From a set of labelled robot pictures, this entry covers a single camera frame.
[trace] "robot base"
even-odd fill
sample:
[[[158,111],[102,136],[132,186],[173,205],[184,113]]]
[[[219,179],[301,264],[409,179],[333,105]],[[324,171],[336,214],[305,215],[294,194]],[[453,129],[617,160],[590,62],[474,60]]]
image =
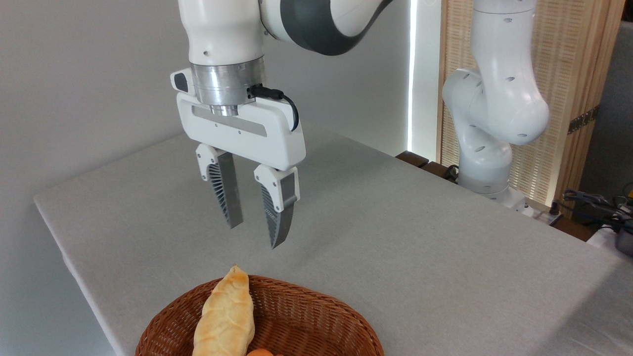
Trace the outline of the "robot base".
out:
[[[527,215],[529,217],[531,217],[532,214],[534,213],[534,209],[532,209],[531,207],[527,205],[525,194],[521,193],[520,191],[512,187],[508,186],[506,189],[498,193],[481,194],[481,195],[485,196],[486,198],[490,200],[497,201],[498,203],[501,203],[505,205],[506,207],[512,210],[515,210],[517,212],[520,212],[524,215]]]

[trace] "brown wicker basket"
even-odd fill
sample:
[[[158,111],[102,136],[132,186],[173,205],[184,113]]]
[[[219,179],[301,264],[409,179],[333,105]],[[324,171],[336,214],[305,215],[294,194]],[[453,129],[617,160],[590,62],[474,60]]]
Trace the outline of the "brown wicker basket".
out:
[[[147,326],[136,356],[191,355],[202,306],[220,281],[201,284],[165,307]],[[295,284],[249,276],[255,337],[248,351],[284,356],[384,356],[378,336],[349,305]]]

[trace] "bread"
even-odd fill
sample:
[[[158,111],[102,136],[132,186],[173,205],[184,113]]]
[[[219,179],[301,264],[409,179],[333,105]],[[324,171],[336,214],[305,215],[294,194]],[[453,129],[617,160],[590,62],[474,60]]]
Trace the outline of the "bread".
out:
[[[193,356],[245,356],[254,334],[248,275],[234,265],[204,303]]]

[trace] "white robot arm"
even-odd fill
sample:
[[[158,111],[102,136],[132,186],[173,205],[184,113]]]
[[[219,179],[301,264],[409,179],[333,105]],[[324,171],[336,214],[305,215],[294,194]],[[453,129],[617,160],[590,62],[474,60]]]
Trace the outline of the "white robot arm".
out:
[[[288,234],[305,157],[294,103],[268,89],[263,36],[334,56],[352,49],[391,0],[179,0],[191,67],[172,73],[177,103],[231,228],[242,222],[232,154],[260,163],[270,243]]]
[[[549,120],[530,47],[536,0],[475,0],[470,49],[478,68],[455,71],[442,96],[460,144],[459,185],[519,212],[510,188],[512,148],[537,139]]]

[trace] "table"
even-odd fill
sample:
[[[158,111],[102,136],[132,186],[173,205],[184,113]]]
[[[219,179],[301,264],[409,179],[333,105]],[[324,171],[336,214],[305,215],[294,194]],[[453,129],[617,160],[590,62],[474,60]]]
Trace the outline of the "table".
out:
[[[35,197],[118,354],[233,263],[346,302],[386,355],[632,353],[629,261],[350,139],[304,131],[301,201],[274,250],[256,164],[236,157],[244,223],[229,229],[185,136]]]

